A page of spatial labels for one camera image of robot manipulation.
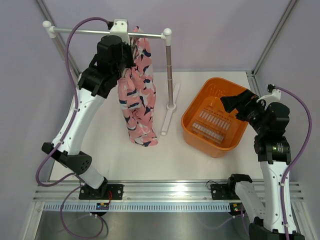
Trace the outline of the pink shark print shorts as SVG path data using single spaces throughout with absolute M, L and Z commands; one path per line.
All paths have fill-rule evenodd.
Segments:
M 118 80 L 118 100 L 131 142 L 151 147 L 158 144 L 153 130 L 157 90 L 151 47 L 149 40 L 144 37 L 135 38 L 132 42 L 135 43 L 135 66 L 127 68 L 124 76 Z

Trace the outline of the wooden clothes hanger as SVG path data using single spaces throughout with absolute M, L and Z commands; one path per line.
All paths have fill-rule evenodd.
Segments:
M 137 37 L 130 37 L 129 40 L 130 40 L 130 48 L 131 48 L 132 57 L 131 57 L 131 59 L 128 60 L 128 64 L 122 72 L 123 78 L 126 76 L 128 69 L 136 66 L 135 59 L 136 59 L 136 55 L 137 55 L 137 51 L 138 51 L 138 46 L 137 46 L 138 38 Z

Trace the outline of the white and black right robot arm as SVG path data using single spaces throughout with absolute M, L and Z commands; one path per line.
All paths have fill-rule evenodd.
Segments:
M 239 198 L 250 224 L 251 240 L 303 240 L 297 231 L 291 210 L 289 168 L 292 164 L 290 145 L 285 137 L 290 121 L 290 109 L 280 103 L 281 92 L 258 97 L 250 90 L 235 96 L 223 96 L 224 110 L 237 110 L 236 118 L 248 122 L 256 136 L 254 150 L 264 181 L 264 200 L 261 202 L 252 180 L 245 174 L 233 174 L 228 179 L 226 192 Z

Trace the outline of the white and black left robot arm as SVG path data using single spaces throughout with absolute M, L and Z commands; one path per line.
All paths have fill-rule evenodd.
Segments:
M 117 85 L 127 68 L 133 67 L 131 40 L 106 35 L 97 43 L 97 53 L 84 70 L 77 84 L 74 106 L 52 142 L 43 143 L 41 150 L 85 182 L 79 198 L 105 200 L 112 188 L 107 179 L 93 166 L 92 157 L 81 151 L 85 134 L 93 117 Z

